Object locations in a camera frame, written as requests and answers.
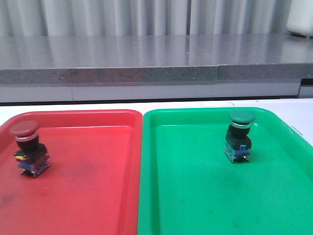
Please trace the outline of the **green mushroom push button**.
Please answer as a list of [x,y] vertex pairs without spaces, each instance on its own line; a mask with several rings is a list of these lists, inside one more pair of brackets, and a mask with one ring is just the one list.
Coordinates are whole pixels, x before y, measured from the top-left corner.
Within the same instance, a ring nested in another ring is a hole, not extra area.
[[232,163],[248,162],[252,149],[248,134],[255,116],[246,110],[234,110],[229,118],[231,123],[225,136],[224,153]]

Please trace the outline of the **red mushroom push button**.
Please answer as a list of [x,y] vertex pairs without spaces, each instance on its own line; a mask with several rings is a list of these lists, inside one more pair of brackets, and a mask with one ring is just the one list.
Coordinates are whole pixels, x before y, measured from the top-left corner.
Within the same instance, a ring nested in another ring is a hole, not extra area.
[[47,147],[39,142],[38,122],[33,120],[22,121],[9,129],[15,137],[19,150],[13,153],[21,174],[38,177],[51,166]]

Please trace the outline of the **green plastic tray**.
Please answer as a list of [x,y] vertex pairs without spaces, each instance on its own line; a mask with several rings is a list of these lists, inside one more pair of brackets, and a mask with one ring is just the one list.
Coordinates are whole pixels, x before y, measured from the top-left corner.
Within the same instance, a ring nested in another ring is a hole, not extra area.
[[143,118],[140,235],[310,235],[313,148],[274,113],[256,120],[249,162],[224,153],[230,108]]

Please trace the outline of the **red plastic tray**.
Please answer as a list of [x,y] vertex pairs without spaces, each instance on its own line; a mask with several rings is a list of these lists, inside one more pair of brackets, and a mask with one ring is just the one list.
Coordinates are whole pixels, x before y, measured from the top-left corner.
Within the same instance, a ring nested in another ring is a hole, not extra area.
[[[35,120],[50,167],[21,175],[9,134]],[[135,235],[142,114],[133,110],[30,112],[0,127],[3,235]]]

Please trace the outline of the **grey stone platform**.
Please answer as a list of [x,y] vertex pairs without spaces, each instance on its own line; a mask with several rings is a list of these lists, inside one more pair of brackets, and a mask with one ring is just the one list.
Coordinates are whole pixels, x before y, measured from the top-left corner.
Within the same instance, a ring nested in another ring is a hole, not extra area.
[[283,34],[0,40],[0,101],[311,98],[313,41]]

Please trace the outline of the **white container in background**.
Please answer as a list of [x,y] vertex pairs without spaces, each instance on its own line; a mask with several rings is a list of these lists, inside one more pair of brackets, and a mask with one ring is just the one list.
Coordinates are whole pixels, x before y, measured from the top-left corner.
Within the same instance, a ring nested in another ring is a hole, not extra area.
[[313,0],[292,0],[287,20],[290,33],[313,36]]

